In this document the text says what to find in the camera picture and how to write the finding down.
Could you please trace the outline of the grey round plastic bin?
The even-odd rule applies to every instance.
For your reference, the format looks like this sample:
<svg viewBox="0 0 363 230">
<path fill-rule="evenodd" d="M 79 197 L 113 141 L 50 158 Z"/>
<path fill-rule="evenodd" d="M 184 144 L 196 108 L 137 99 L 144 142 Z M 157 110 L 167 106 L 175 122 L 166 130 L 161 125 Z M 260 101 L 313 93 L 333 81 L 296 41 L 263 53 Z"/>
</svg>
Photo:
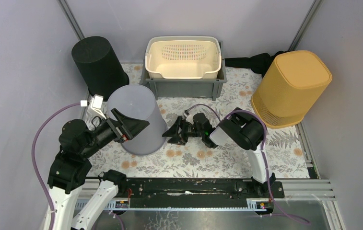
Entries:
<svg viewBox="0 0 363 230">
<path fill-rule="evenodd" d="M 128 140 L 121 145 L 127 152 L 144 156 L 165 142 L 167 125 L 153 92 L 142 85 L 126 85 L 114 91 L 107 101 L 110 118 L 123 122 Z"/>
</svg>

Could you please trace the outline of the grey plastic crate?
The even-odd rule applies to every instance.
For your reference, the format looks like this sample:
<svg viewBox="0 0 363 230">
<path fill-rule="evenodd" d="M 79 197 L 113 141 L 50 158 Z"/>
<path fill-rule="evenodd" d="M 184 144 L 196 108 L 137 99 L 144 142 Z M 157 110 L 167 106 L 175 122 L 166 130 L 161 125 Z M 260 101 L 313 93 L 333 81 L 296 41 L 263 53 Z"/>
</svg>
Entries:
<svg viewBox="0 0 363 230">
<path fill-rule="evenodd" d="M 222 67 L 215 79 L 151 79 L 144 66 L 140 80 L 140 84 L 148 87 L 156 98 L 210 98 L 213 101 L 220 97 L 223 85 L 226 82 L 227 77 L 223 58 Z"/>
</svg>

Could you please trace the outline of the black ribbed waste bin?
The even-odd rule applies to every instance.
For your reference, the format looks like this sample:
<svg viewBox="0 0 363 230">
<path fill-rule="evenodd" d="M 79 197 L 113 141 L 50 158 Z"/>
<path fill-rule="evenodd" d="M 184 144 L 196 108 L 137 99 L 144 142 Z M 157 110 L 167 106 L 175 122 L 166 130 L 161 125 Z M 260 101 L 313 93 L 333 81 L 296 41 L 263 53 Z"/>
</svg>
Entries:
<svg viewBox="0 0 363 230">
<path fill-rule="evenodd" d="M 103 96 L 106 102 L 118 88 L 129 84 L 110 42 L 101 36 L 90 36 L 77 42 L 71 56 L 90 95 Z"/>
</svg>

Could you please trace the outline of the yellow slatted waste basket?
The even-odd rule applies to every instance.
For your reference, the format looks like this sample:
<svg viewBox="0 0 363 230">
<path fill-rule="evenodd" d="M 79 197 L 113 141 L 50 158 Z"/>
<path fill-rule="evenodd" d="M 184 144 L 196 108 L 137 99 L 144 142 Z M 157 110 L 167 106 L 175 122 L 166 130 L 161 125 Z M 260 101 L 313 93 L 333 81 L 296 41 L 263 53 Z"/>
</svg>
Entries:
<svg viewBox="0 0 363 230">
<path fill-rule="evenodd" d="M 294 126 L 331 81 L 332 74 L 315 53 L 297 50 L 279 54 L 253 93 L 252 108 L 269 128 Z"/>
</svg>

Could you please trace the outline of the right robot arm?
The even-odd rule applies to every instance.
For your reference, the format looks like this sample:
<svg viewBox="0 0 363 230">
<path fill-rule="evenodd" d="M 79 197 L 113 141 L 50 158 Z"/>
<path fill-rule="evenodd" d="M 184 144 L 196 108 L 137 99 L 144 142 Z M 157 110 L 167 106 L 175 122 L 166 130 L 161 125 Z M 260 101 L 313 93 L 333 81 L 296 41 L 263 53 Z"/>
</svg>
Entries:
<svg viewBox="0 0 363 230">
<path fill-rule="evenodd" d="M 169 144 L 176 145 L 186 145 L 189 138 L 200 138 L 210 149 L 215 149 L 231 139 L 247 152 L 252 168 L 252 180 L 255 181 L 255 195 L 266 197 L 272 191 L 275 175 L 269 169 L 265 153 L 267 129 L 252 112 L 237 107 L 213 127 L 203 113 L 190 115 L 188 110 L 185 110 L 162 136 L 168 139 Z"/>
</svg>

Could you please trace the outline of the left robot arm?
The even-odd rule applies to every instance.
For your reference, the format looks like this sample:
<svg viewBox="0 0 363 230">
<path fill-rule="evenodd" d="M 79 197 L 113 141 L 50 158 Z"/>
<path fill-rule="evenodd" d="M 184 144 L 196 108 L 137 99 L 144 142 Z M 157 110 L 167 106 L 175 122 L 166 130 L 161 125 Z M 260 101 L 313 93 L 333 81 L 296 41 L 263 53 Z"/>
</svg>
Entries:
<svg viewBox="0 0 363 230">
<path fill-rule="evenodd" d="M 85 184 L 92 164 L 89 158 L 110 142 L 124 143 L 134 139 L 149 126 L 146 120 L 123 115 L 116 108 L 112 118 L 100 118 L 90 130 L 81 119 L 68 121 L 59 136 L 59 152 L 49 171 L 45 190 L 50 215 L 47 223 L 51 230 L 88 230 L 112 198 L 129 195 L 125 174 L 109 170 L 100 178 L 97 191 L 75 218 L 77 199 Z"/>
</svg>

